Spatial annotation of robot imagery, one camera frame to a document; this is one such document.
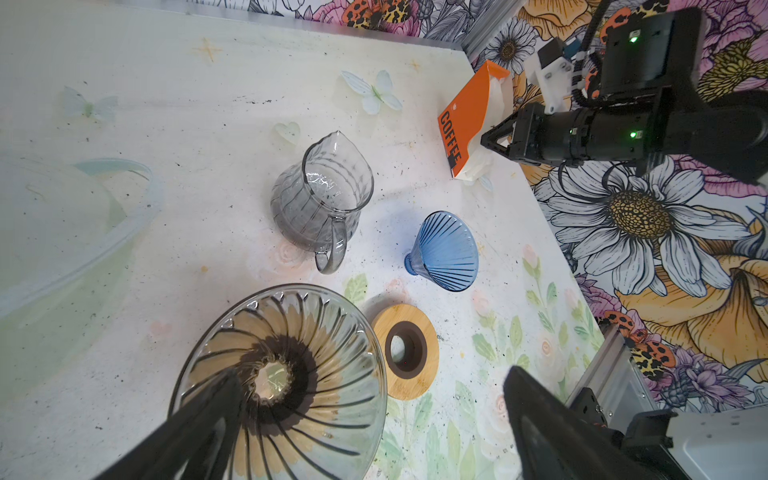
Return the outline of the coffee filter pack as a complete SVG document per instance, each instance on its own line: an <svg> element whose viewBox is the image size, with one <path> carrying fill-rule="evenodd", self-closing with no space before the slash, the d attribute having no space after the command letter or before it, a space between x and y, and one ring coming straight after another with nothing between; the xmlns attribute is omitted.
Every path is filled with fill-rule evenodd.
<svg viewBox="0 0 768 480"><path fill-rule="evenodd" d="M470 183L490 171L494 154L480 140L505 118L503 86L509 76L505 68L486 61L437 117L453 179Z"/></svg>

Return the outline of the aluminium frame rail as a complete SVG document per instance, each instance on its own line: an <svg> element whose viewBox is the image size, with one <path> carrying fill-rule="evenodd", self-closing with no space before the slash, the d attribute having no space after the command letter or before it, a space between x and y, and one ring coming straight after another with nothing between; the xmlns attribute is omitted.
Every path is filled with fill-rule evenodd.
<svg viewBox="0 0 768 480"><path fill-rule="evenodd" d="M653 409L618 325L606 331L605 341L566 405L582 420L601 420L607 428L623 433L636 415Z"/></svg>

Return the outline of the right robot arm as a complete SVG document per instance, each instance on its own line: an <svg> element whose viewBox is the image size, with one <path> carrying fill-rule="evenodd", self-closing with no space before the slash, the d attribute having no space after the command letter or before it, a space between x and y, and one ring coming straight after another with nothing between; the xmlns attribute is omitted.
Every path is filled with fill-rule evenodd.
<svg viewBox="0 0 768 480"><path fill-rule="evenodd" d="M705 102L697 93L705 14L696 7L631 20L609 32L600 95L582 93L583 66L609 4L600 3L574 54L577 109L548 113L527 105L481 137L512 161L553 167L619 161L638 174L667 155L690 155L736 180L767 183L767 94L751 90Z"/></svg>

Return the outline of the grey glass pitcher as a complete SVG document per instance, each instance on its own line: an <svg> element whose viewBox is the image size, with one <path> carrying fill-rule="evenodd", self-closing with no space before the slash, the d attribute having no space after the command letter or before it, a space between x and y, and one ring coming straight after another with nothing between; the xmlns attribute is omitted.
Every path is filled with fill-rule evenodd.
<svg viewBox="0 0 768 480"><path fill-rule="evenodd" d="M342 264L373 193L370 165L347 136L334 131L278 177L270 208L281 234L312 252L317 270L330 275Z"/></svg>

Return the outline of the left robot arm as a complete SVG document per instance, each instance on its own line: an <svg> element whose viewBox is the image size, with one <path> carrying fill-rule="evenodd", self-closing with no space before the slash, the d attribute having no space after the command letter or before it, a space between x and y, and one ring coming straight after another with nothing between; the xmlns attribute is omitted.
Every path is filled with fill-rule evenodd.
<svg viewBox="0 0 768 480"><path fill-rule="evenodd" d="M514 366L503 400L525 479L764 479L767 409L719 413L637 413L624 431L597 418L584 388L566 407ZM264 442L242 439L254 409L233 368L213 376L189 402L122 459L103 479L232 479L237 450Z"/></svg>

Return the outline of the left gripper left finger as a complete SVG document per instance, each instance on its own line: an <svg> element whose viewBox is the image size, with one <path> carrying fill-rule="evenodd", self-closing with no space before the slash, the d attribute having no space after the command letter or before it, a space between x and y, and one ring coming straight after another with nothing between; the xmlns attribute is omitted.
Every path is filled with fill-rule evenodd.
<svg viewBox="0 0 768 480"><path fill-rule="evenodd" d="M213 377L199 393L100 479L222 479L244 413L236 370Z"/></svg>

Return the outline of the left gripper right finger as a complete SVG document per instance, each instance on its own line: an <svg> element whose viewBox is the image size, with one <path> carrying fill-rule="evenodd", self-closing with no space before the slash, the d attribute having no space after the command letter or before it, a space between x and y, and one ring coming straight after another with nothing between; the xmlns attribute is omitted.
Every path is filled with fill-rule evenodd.
<svg viewBox="0 0 768 480"><path fill-rule="evenodd" d="M654 475L578 419L526 370L512 367L503 384L524 479L652 479Z"/></svg>

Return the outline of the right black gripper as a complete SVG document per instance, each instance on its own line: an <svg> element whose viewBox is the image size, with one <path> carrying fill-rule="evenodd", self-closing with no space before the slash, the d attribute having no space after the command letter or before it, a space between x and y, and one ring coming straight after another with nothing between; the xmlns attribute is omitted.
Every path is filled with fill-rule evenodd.
<svg viewBox="0 0 768 480"><path fill-rule="evenodd" d="M610 95L592 106L557 113L533 103L483 133L480 143L533 166L613 161L653 168L662 160L672 115L689 111L690 99L674 89Z"/></svg>

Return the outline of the clear grey glass dripper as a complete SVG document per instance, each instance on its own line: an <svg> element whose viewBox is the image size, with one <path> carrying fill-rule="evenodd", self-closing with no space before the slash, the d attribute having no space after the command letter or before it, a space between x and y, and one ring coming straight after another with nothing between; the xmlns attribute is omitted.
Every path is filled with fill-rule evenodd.
<svg viewBox="0 0 768 480"><path fill-rule="evenodd" d="M255 413L232 479L361 479L386 416L384 358L365 315L311 284L262 290L226 311L190 353L170 413L214 375L236 370Z"/></svg>

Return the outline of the blue glass dripper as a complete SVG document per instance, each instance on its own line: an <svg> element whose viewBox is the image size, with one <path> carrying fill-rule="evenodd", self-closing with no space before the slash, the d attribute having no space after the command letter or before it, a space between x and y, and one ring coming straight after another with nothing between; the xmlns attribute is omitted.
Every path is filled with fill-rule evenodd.
<svg viewBox="0 0 768 480"><path fill-rule="evenodd" d="M404 266L409 274L424 277L444 290L462 292L477 277L477 245L460 218L447 211L435 211L422 223Z"/></svg>

